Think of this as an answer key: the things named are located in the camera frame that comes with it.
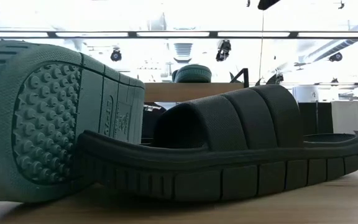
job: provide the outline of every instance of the wooden shelf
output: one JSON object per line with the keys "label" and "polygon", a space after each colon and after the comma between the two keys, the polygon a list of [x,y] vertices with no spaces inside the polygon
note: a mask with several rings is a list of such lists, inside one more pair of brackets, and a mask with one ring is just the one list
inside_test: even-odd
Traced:
{"label": "wooden shelf", "polygon": [[243,83],[145,83],[145,102],[184,102],[244,88]]}

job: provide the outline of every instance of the light fixture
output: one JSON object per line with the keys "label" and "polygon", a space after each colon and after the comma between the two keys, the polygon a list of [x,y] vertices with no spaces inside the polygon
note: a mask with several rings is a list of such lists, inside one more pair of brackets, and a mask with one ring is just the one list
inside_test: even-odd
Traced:
{"label": "light fixture", "polygon": [[48,37],[46,32],[0,32],[0,38],[9,37]]}
{"label": "light fixture", "polygon": [[207,37],[209,36],[209,32],[137,32],[136,35],[138,37]]}
{"label": "light fixture", "polygon": [[127,32],[56,32],[58,37],[127,37]]}
{"label": "light fixture", "polygon": [[346,39],[358,37],[358,32],[300,32],[298,37],[343,37]]}
{"label": "light fixture", "polygon": [[218,32],[218,37],[288,37],[289,32]]}

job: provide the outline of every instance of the wooden table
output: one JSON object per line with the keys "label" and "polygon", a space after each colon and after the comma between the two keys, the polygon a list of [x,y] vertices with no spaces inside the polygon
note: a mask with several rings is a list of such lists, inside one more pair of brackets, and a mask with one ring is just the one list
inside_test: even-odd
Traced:
{"label": "wooden table", "polygon": [[95,185],[42,205],[0,202],[0,223],[358,223],[358,171],[282,194],[197,205],[128,197]]}

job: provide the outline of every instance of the green shoe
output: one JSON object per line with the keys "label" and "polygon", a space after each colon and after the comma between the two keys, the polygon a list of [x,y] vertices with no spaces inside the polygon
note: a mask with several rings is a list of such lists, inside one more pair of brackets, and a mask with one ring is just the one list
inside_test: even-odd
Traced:
{"label": "green shoe", "polygon": [[0,41],[0,200],[43,202],[93,179],[77,163],[91,130],[140,143],[144,84],[63,47]]}

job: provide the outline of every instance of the padded strap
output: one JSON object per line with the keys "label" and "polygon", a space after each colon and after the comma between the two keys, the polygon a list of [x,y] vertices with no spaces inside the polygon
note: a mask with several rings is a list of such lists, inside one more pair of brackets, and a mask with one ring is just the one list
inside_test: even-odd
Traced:
{"label": "padded strap", "polygon": [[223,96],[209,96],[181,103],[159,119],[154,144],[189,148],[207,144],[210,151],[247,149],[236,109]]}
{"label": "padded strap", "polygon": [[277,139],[272,117],[264,99],[249,88],[224,93],[235,107],[249,149],[273,149]]}
{"label": "padded strap", "polygon": [[278,147],[303,147],[302,119],[292,94],[280,85],[250,88],[266,102],[273,120]]}

